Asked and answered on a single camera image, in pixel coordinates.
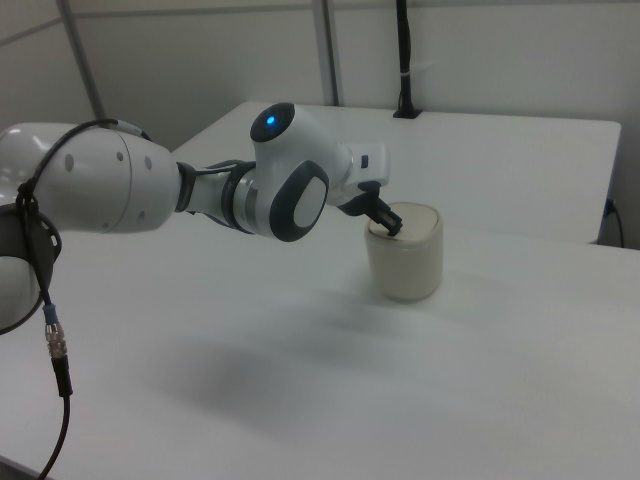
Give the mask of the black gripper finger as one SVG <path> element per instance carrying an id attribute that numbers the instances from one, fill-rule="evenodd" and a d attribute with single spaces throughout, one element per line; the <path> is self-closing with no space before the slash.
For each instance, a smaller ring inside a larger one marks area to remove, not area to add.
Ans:
<path id="1" fill-rule="evenodd" d="M 360 182 L 357 185 L 357 195 L 337 208 L 348 216 L 376 216 L 380 212 L 379 182 Z"/>
<path id="2" fill-rule="evenodd" d="M 402 218 L 380 198 L 375 200 L 368 216 L 376 224 L 384 227 L 388 236 L 396 236 L 403 226 Z"/>

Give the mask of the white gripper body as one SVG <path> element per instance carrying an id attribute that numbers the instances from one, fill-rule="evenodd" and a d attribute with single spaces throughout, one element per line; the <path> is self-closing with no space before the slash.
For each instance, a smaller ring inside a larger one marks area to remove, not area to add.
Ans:
<path id="1" fill-rule="evenodd" d="M 347 183 L 377 182 L 386 186 L 390 179 L 390 153 L 384 143 L 348 144 L 352 167 Z"/>

